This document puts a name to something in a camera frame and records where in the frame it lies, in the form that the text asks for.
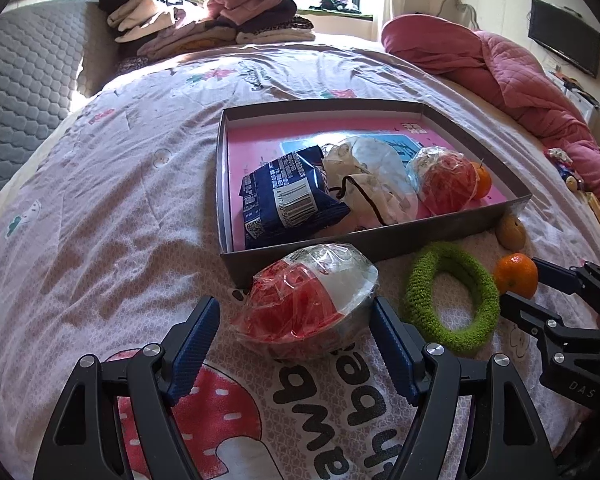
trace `plastic bag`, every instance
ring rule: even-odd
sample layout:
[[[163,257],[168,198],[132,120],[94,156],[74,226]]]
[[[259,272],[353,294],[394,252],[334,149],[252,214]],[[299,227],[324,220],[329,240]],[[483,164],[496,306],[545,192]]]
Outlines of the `plastic bag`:
[[[349,214],[345,203],[329,195],[321,163],[322,150],[311,146],[244,177],[240,196],[247,249],[307,240]]]
[[[373,137],[349,137],[333,146],[322,162],[329,190],[336,190],[357,218],[359,227],[409,222],[418,199],[400,155]]]
[[[350,344],[368,326],[378,270],[348,244],[303,248],[259,272],[232,329],[276,359],[312,359]]]
[[[408,163],[407,175],[434,215],[460,211],[478,187],[478,174],[469,159],[440,146],[422,148]]]

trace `gray box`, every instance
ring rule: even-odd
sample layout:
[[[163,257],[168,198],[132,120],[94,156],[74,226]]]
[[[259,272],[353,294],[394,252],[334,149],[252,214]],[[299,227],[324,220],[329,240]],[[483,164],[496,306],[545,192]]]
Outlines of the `gray box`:
[[[234,251],[229,197],[228,143],[230,128],[317,119],[396,118],[422,120],[469,159],[489,168],[493,183],[507,198],[506,202],[479,209],[460,211],[405,224],[396,224],[344,236],[312,238],[293,244]],[[531,199],[526,185],[493,153],[466,130],[429,105],[380,99],[316,99],[277,101],[227,108],[218,130],[216,167],[216,207],[221,258],[239,288],[251,286],[252,278],[264,267],[296,249],[323,242],[354,245],[372,262],[412,253],[435,240],[457,240],[494,227],[505,214],[517,215]]]

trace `gray mattress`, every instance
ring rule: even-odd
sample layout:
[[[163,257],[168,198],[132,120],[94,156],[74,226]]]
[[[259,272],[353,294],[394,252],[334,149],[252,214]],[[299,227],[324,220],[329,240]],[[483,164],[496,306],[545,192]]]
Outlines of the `gray mattress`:
[[[94,0],[54,0],[0,16],[0,190],[114,73],[117,44]]]

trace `mandarin orange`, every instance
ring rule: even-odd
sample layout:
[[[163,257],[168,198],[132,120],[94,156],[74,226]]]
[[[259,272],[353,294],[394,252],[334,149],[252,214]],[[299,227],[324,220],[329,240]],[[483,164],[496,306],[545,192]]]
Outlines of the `mandarin orange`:
[[[475,173],[478,175],[478,187],[475,190],[474,200],[480,200],[486,197],[490,190],[491,184],[491,173],[484,167],[480,162],[472,162],[472,166],[475,168]]]
[[[496,264],[493,281],[500,294],[509,291],[530,300],[538,289],[538,268],[528,256],[510,254]]]

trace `bed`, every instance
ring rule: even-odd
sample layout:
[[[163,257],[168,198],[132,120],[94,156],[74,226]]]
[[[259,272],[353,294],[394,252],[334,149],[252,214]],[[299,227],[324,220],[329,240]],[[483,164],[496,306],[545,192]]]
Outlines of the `bed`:
[[[384,478],[414,409],[396,394],[369,332],[353,348],[291,367],[245,351],[228,329],[244,291],[232,287],[218,255],[220,114],[325,91],[422,101],[448,115],[533,192],[521,215],[530,238],[525,252],[566,267],[600,265],[595,216],[567,190],[536,139],[480,98],[377,43],[318,35],[312,43],[229,46],[120,76],[70,114],[0,192],[0,459],[16,480],[30,478],[50,413],[81,355],[104,360],[161,340],[205,294],[221,303],[221,328],[176,413],[203,478]],[[493,232],[459,244],[488,269],[506,254]],[[378,264],[381,294],[393,306],[411,259]],[[568,326],[598,323],[580,300],[542,285],[536,301]],[[448,276],[436,278],[434,302],[449,327],[470,320],[470,298]],[[539,384],[535,343],[502,318],[477,358],[496,351],[512,358],[559,451],[587,413]],[[370,416],[359,424],[348,417],[357,410],[353,386],[337,373],[351,363],[368,368],[365,384],[379,396],[365,401]],[[300,401],[276,395],[308,383],[315,387]],[[469,404],[458,403],[443,479],[455,477]],[[201,407],[202,420],[187,416]],[[128,403],[120,408],[132,418]],[[311,413],[325,414],[326,442],[307,430]],[[125,428],[142,478],[138,438]]]
[[[52,0],[1,14],[0,189],[111,79],[114,46],[95,0]]]

